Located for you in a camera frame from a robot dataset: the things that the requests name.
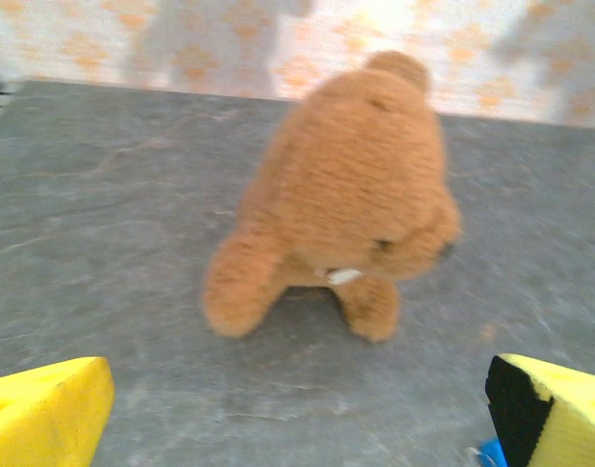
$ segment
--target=teddy bear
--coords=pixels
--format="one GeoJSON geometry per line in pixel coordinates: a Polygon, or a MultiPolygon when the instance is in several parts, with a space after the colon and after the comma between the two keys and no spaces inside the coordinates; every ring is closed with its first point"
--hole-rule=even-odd
{"type": "Polygon", "coordinates": [[[425,65],[372,54],[289,111],[211,259],[203,308],[213,331],[255,330],[290,287],[327,287],[350,330],[391,338],[397,281],[442,261],[461,235],[425,65]]]}

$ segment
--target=gray stone floor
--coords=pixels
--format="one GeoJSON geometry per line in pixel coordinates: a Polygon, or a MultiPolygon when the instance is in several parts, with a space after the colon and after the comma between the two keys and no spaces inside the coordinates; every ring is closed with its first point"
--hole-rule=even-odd
{"type": "Polygon", "coordinates": [[[202,277],[287,105],[31,83],[0,114],[0,376],[108,357],[94,466],[461,466],[495,354],[595,373],[590,129],[442,119],[466,235],[389,343],[319,290],[212,335],[202,277]]]}

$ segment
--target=black foam strip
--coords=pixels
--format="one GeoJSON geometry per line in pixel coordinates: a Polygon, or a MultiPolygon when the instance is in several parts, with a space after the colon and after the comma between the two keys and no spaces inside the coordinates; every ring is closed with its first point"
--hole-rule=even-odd
{"type": "Polygon", "coordinates": [[[527,467],[554,400],[541,400],[531,378],[498,356],[492,359],[485,393],[508,467],[527,467]]]}

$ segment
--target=teddy bear nose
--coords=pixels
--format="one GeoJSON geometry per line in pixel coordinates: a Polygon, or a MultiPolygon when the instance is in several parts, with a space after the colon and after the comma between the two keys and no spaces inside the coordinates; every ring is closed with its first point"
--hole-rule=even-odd
{"type": "Polygon", "coordinates": [[[442,250],[440,250],[440,260],[445,261],[453,254],[455,245],[453,243],[447,243],[442,250]]]}

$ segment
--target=patterned wallpaper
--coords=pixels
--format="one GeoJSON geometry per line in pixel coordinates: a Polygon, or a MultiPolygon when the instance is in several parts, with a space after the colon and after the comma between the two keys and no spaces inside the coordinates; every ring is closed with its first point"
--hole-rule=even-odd
{"type": "Polygon", "coordinates": [[[298,98],[366,54],[444,113],[595,126],[595,0],[0,0],[0,74],[298,98]]]}

